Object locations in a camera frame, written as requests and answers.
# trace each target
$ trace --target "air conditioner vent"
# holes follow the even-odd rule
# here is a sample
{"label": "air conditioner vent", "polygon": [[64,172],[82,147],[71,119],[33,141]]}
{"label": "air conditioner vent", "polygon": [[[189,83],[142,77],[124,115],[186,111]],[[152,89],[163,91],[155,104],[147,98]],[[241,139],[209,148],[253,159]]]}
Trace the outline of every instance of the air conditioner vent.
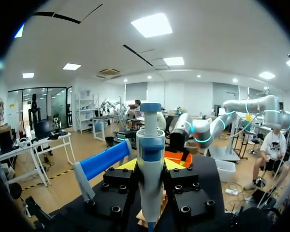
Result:
{"label": "air conditioner vent", "polygon": [[104,75],[104,76],[115,76],[118,74],[120,74],[120,71],[116,69],[104,69],[99,72],[99,75]]}

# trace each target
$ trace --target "man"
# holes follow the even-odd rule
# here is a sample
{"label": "man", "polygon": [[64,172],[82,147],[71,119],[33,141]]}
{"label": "man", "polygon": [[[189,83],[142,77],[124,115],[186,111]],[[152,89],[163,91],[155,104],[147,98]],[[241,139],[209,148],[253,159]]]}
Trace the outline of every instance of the man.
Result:
{"label": "man", "polygon": [[134,107],[135,107],[134,110],[140,110],[141,101],[140,100],[135,100]]}
{"label": "man", "polygon": [[162,111],[157,112],[157,126],[160,130],[165,131],[166,129],[166,121]]}
{"label": "man", "polygon": [[263,144],[260,149],[261,157],[258,158],[253,167],[253,177],[252,182],[244,187],[244,190],[251,190],[256,187],[256,179],[259,174],[259,169],[274,171],[276,172],[279,168],[282,171],[281,176],[277,185],[280,185],[286,178],[289,170],[289,166],[285,164],[283,158],[286,153],[286,138],[280,132],[280,129],[273,129],[272,132],[268,133],[263,141]]}

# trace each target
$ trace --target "sneaker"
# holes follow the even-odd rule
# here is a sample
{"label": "sneaker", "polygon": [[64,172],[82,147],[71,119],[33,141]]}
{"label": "sneaker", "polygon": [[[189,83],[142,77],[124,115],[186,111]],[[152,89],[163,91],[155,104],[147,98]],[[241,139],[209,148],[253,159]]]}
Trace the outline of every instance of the sneaker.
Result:
{"label": "sneaker", "polygon": [[244,190],[248,191],[248,190],[252,190],[252,189],[255,189],[255,188],[256,188],[256,185],[253,182],[251,182],[251,183],[249,183],[248,185],[246,185],[244,187]]}

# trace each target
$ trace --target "yellow object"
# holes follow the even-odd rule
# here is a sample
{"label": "yellow object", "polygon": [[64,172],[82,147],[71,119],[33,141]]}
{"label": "yellow object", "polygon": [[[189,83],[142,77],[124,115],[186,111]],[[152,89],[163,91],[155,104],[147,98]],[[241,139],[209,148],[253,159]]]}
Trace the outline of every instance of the yellow object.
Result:
{"label": "yellow object", "polygon": [[250,114],[246,114],[246,120],[250,122],[252,120],[252,116]]}
{"label": "yellow object", "polygon": [[[127,163],[119,166],[117,169],[124,169],[124,168],[126,168],[128,170],[134,170],[134,167],[136,165],[136,161],[137,161],[137,158],[135,158],[135,159],[133,159],[133,160],[131,160],[131,161],[129,161],[129,162],[127,162]],[[174,168],[185,169],[185,167],[183,167],[182,165],[177,164],[177,163],[169,160],[168,158],[164,158],[164,162],[165,162],[166,167],[167,167],[168,170],[172,170]]]}

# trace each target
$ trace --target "ceiling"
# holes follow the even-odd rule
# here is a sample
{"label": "ceiling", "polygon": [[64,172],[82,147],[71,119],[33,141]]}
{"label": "ceiling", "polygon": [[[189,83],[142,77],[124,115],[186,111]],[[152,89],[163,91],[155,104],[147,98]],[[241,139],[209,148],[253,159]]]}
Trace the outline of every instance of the ceiling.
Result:
{"label": "ceiling", "polygon": [[[121,72],[107,80],[114,84],[148,81],[151,75],[150,81],[228,84],[237,78],[246,87],[290,90],[290,41],[254,0],[52,0],[37,12],[55,12],[81,23],[32,16],[4,60],[0,75],[9,86],[97,78],[100,70],[112,68]],[[131,22],[156,13],[166,14],[173,33],[144,38]],[[168,68],[162,60],[167,57],[183,57],[185,65]],[[82,66],[63,70],[66,63]],[[264,71],[276,78],[258,77]],[[22,78],[30,72],[34,78]]]}

